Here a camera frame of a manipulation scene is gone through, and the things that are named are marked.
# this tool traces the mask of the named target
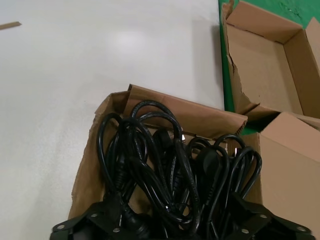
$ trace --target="open cardboard box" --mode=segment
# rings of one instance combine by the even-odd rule
[[[110,94],[95,112],[92,127],[84,149],[73,190],[72,206],[69,218],[81,215],[88,207],[99,202],[104,194],[104,182],[101,176],[100,164],[97,156],[97,132],[105,115],[118,113],[128,116],[132,108],[143,100],[154,100],[168,107],[176,120],[180,123],[183,134],[187,136],[202,136],[209,139],[224,134],[239,134],[245,127],[248,117],[232,112],[222,111],[180,98],[130,85],[128,91]],[[148,111],[157,110],[153,107],[144,107],[139,115]],[[170,127],[164,119],[152,118],[147,122],[152,126]],[[109,124],[105,130],[105,148],[116,133],[116,126]],[[129,205],[136,213],[148,212],[148,201],[142,190],[137,187]]]
[[[319,128],[320,24],[313,18],[304,30],[250,3],[233,3],[223,4],[221,22],[236,113],[254,121],[290,112]]]
[[[262,132],[242,139],[262,157],[247,200],[308,227],[320,239],[320,132],[283,112]]]
[[[247,117],[222,111],[180,98],[130,85],[128,91],[110,94],[95,112],[72,190],[69,218],[81,215],[99,202],[104,194],[97,156],[96,138],[104,116],[111,112],[128,116],[132,108],[143,100],[155,100],[166,105],[183,128],[186,138],[201,136],[214,139],[223,134],[240,134]],[[139,112],[143,114],[152,107]],[[151,126],[170,127],[165,120],[154,118]],[[116,133],[116,125],[109,124],[104,144]],[[247,200],[263,203],[274,214],[311,228],[320,238],[320,132],[288,113],[281,113],[261,133],[243,136],[262,156],[262,174]],[[232,142],[228,149],[234,149]],[[148,213],[150,207],[142,190],[137,187],[129,205],[136,213]]]

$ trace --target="cable bundle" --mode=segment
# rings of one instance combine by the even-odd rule
[[[145,106],[161,111],[137,117]],[[152,135],[144,124],[149,118],[169,121],[173,139],[164,128]],[[111,119],[118,122],[118,129],[104,149],[104,133]],[[220,146],[228,139],[240,145],[235,156],[228,156]],[[183,144],[182,128],[173,113],[151,100],[137,104],[127,118],[110,113],[103,119],[97,134],[97,155],[107,187],[105,197],[121,195],[120,224],[142,239],[195,235],[224,239],[236,228],[228,213],[230,193],[237,192],[244,198],[262,166],[260,155],[232,134],[219,137],[213,145],[200,137]],[[148,158],[154,170],[147,164]],[[152,205],[152,216],[136,214],[128,205],[137,184]]]

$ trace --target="black plug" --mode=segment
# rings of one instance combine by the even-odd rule
[[[222,170],[221,157],[217,151],[205,147],[200,151],[195,160],[196,175],[199,179],[198,192],[202,204],[208,204],[214,192]]]
[[[151,217],[148,214],[135,213],[128,204],[122,206],[123,226],[127,230],[135,232],[139,239],[148,239],[150,237]]]

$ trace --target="cardboard box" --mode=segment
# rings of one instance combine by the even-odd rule
[[[262,157],[247,200],[308,227],[320,239],[320,132],[283,112],[262,132],[242,138]]]
[[[98,128],[104,116],[111,112],[128,116],[132,108],[143,100],[155,100],[167,106],[180,123],[184,134],[187,135],[212,139],[223,134],[239,134],[247,122],[247,117],[243,115],[207,107],[134,85],[131,85],[128,91],[110,94],[95,112],[72,190],[69,218],[81,215],[92,203],[102,200],[104,182],[97,156],[96,141]],[[158,111],[157,108],[144,107],[139,113],[150,110]],[[170,127],[169,123],[163,119],[153,118],[147,123],[152,126]],[[116,129],[116,125],[107,126],[104,137],[106,146],[116,133]],[[145,207],[148,205],[147,199],[139,187],[133,193],[129,205],[136,213],[148,212],[148,208]]]
[[[313,18],[304,30],[250,3],[233,3],[222,6],[221,22],[235,111],[249,121],[290,112],[319,128],[320,24]]]
[[[186,137],[198,135],[215,138],[227,133],[239,134],[247,117],[186,101],[156,91],[131,85],[128,91],[110,94],[95,112],[72,190],[69,218],[81,215],[104,194],[104,182],[97,156],[96,137],[100,123],[111,112],[128,116],[140,101],[155,100],[175,115]],[[140,114],[148,112],[146,107]],[[169,127],[168,122],[154,118],[151,126]],[[104,137],[108,145],[116,133],[110,124]],[[262,172],[247,200],[264,204],[274,214],[310,228],[320,239],[320,132],[289,113],[281,113],[261,133],[243,136],[262,156]],[[149,202],[137,187],[130,206],[136,213],[147,213]]]

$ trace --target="green surface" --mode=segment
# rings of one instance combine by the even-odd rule
[[[219,0],[219,12],[221,12],[222,4],[228,2],[229,0]],[[320,0],[246,0],[246,2],[301,24],[304,28],[307,27],[312,17],[315,17],[320,22]],[[220,26],[224,108],[226,111],[234,112],[235,106],[228,69],[226,43],[223,36],[222,27]],[[243,134],[260,131],[263,129],[261,125],[263,124],[251,124],[245,128]]]

